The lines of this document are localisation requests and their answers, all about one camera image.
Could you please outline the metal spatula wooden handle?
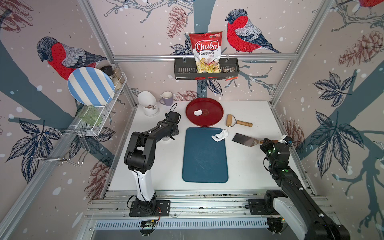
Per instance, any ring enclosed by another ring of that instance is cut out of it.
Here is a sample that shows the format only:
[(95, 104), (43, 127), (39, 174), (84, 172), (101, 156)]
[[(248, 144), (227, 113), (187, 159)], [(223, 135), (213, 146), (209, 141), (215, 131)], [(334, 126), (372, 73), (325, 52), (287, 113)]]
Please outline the metal spatula wooden handle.
[(278, 142), (278, 140), (269, 140), (267, 138), (259, 140), (239, 133), (236, 133), (232, 139), (233, 142), (244, 145), (246, 147), (262, 146), (265, 143), (265, 140), (270, 141), (273, 144)]

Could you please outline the round cut dough wrapper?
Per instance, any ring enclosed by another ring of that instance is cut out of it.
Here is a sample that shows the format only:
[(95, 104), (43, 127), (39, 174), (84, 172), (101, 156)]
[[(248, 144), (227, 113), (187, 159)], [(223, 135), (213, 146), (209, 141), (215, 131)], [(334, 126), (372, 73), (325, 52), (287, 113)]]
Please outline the round cut dough wrapper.
[(201, 116), (203, 114), (203, 111), (202, 110), (196, 110), (194, 111), (194, 115), (195, 116)]

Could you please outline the teal cutting board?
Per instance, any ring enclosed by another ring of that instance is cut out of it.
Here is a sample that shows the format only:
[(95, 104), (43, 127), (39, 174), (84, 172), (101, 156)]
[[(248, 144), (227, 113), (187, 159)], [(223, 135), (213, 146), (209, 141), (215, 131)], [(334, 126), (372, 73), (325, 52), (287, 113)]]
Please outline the teal cutting board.
[(220, 128), (186, 130), (182, 178), (187, 183), (224, 184), (229, 180), (225, 140), (215, 141)]

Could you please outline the white dough piece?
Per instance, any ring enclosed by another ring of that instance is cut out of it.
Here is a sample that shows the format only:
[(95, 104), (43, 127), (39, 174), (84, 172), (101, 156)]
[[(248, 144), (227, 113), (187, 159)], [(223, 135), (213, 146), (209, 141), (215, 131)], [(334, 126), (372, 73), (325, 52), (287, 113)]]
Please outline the white dough piece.
[(220, 142), (222, 140), (224, 140), (225, 138), (227, 138), (229, 135), (229, 132), (227, 129), (223, 129), (219, 134), (215, 134), (212, 136), (212, 139), (216, 142)]

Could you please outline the wooden dough roller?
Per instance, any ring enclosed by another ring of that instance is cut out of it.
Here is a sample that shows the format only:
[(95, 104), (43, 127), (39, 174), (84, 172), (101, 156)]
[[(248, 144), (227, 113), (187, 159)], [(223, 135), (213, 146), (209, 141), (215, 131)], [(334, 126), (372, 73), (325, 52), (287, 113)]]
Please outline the wooden dough roller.
[(234, 127), (235, 125), (242, 125), (245, 127), (252, 127), (253, 126), (252, 123), (237, 120), (233, 115), (228, 114), (227, 119), (226, 119), (226, 126), (227, 127)]

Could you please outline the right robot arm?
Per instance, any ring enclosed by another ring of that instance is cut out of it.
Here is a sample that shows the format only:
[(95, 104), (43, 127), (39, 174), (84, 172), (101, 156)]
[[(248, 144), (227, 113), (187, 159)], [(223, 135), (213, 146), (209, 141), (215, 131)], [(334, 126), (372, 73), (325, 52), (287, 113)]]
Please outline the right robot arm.
[(260, 145), (266, 154), (268, 171), (280, 191), (267, 191), (269, 211), (276, 211), (287, 222), (299, 240), (349, 240), (349, 231), (336, 224), (304, 189), (297, 174), (289, 167), (289, 145), (293, 140), (283, 136), (279, 141), (265, 138)]

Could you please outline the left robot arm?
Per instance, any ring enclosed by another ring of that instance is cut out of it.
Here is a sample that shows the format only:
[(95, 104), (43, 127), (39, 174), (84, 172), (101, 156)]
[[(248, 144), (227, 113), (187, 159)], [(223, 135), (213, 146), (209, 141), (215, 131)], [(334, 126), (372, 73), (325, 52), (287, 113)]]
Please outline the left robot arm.
[(163, 138), (174, 139), (179, 134), (178, 123), (181, 115), (170, 111), (166, 118), (145, 132), (134, 132), (131, 135), (124, 163), (136, 179), (136, 205), (146, 211), (153, 212), (156, 208), (155, 190), (152, 185), (150, 169), (154, 165), (156, 145)]

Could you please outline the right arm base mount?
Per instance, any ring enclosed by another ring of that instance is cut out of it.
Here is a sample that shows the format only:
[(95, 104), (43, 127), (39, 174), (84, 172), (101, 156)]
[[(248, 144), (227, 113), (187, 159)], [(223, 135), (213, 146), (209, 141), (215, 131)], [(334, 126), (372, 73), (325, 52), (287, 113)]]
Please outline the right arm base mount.
[(245, 208), (250, 210), (251, 215), (278, 215), (273, 203), (278, 197), (288, 198), (283, 191), (267, 190), (263, 199), (249, 199)]

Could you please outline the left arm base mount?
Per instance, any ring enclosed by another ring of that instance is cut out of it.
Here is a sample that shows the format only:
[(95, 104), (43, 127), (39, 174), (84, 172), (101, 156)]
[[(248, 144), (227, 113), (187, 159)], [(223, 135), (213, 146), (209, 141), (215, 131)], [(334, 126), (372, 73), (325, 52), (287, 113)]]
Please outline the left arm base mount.
[(157, 200), (154, 196), (149, 202), (141, 201), (137, 197), (129, 206), (130, 217), (168, 217), (170, 214), (171, 201)]

